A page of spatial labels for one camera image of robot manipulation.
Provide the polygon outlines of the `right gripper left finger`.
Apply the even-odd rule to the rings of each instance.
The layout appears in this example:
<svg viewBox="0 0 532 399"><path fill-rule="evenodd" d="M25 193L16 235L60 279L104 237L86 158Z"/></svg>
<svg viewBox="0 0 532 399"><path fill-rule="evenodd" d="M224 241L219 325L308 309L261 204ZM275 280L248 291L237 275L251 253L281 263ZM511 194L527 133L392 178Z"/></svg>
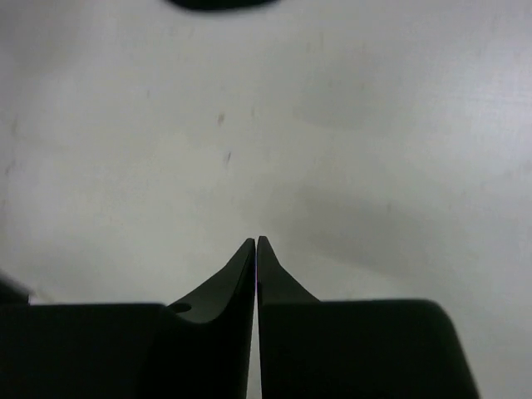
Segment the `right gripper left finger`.
<svg viewBox="0 0 532 399"><path fill-rule="evenodd" d="M254 241L183 298L36 305L1 286L4 398L243 398Z"/></svg>

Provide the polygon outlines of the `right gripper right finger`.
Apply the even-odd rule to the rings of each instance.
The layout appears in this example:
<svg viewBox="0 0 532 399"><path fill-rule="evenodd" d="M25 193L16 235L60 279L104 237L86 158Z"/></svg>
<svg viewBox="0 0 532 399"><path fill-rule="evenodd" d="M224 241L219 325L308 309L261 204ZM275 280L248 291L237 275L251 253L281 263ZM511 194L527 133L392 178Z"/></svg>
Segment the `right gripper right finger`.
<svg viewBox="0 0 532 399"><path fill-rule="evenodd" d="M455 327L426 299L322 301L257 245L265 398L476 398Z"/></svg>

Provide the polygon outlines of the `black tank top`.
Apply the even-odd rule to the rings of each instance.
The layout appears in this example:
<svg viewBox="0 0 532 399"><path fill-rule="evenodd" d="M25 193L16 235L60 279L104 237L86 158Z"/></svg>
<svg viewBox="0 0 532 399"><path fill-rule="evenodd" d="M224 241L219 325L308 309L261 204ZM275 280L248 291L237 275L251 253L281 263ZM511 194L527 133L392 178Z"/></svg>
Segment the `black tank top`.
<svg viewBox="0 0 532 399"><path fill-rule="evenodd" d="M251 7L262 7L276 0L169 0L169 3L195 12L234 11Z"/></svg>

